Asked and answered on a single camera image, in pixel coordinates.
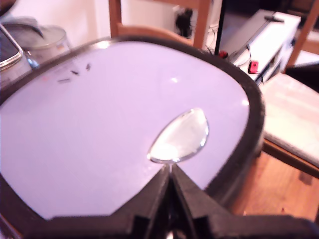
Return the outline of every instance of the wooden floor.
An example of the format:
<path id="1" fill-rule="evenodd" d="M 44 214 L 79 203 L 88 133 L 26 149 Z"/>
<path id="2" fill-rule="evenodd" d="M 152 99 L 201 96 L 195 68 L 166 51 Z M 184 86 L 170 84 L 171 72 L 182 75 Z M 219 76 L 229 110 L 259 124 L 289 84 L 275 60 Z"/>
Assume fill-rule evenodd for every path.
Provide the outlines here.
<path id="1" fill-rule="evenodd" d="M 237 215 L 292 215 L 315 221 L 319 180 L 262 153 L 233 207 Z"/>

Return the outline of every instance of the red object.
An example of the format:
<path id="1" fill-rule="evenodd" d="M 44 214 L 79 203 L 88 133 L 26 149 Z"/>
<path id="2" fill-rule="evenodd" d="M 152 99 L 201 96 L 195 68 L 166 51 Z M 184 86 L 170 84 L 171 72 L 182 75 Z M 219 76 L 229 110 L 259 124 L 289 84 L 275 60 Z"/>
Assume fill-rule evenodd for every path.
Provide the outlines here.
<path id="1" fill-rule="evenodd" d="M 219 55 L 219 57 L 221 57 L 223 59 L 228 57 L 227 51 L 220 51 L 218 55 Z"/>
<path id="2" fill-rule="evenodd" d="M 251 61 L 248 66 L 248 73 L 249 74 L 256 74 L 258 73 L 258 61 Z"/>

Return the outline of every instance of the black rim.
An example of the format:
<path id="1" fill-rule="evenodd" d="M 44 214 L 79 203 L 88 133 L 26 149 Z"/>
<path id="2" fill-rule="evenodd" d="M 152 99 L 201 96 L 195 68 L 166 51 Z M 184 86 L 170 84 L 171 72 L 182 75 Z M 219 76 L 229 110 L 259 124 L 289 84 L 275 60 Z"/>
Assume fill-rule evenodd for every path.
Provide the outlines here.
<path id="1" fill-rule="evenodd" d="M 236 188 L 238 189 L 239 185 L 244 180 L 245 172 L 250 168 L 252 159 L 260 152 L 262 139 L 261 133 L 264 123 L 264 104 L 258 86 L 239 68 L 217 56 L 212 56 L 202 50 L 198 50 L 178 42 L 163 39 L 154 39 L 149 37 L 121 37 L 114 40 L 100 39 L 77 48 L 69 54 L 41 66 L 30 74 L 24 76 L 19 81 L 10 85 L 8 88 L 3 89 L 0 93 L 0 106 L 10 96 L 38 75 L 46 72 L 57 64 L 89 51 L 95 43 L 100 42 L 101 40 L 110 41 L 111 44 L 124 41 L 141 41 L 169 47 L 216 66 L 241 85 L 250 103 L 247 126 L 232 155 L 205 190 L 206 193 L 218 203 L 226 206 L 236 194 Z M 0 194 L 0 212 L 19 232 L 24 233 L 29 226 L 34 225 L 34 223 L 44 221 L 43 218 L 30 209 L 18 197 L 1 175 L 0 183 L 2 192 Z"/>

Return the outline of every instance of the jar lid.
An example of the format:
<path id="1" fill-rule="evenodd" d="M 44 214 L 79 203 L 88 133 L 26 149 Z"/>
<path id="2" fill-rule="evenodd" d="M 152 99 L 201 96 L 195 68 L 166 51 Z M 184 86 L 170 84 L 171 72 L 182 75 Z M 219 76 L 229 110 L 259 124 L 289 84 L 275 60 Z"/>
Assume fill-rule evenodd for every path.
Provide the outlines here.
<path id="1" fill-rule="evenodd" d="M 59 26 L 41 26 L 43 37 L 32 27 L 25 25 L 10 25 L 8 32 L 24 50 L 45 48 L 55 44 L 66 37 L 66 32 Z"/>

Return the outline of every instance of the chair backrest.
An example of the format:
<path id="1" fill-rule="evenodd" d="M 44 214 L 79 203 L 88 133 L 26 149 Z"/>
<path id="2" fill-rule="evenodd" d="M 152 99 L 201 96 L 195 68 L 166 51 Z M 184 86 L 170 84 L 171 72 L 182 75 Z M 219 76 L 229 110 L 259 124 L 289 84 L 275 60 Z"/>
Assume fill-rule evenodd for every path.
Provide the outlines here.
<path id="1" fill-rule="evenodd" d="M 196 48 L 206 43 L 211 0 L 155 0 L 198 10 L 194 42 L 166 29 L 150 26 L 124 26 L 122 24 L 121 0 L 109 0 L 111 37 L 119 35 L 148 35 L 176 40 Z"/>

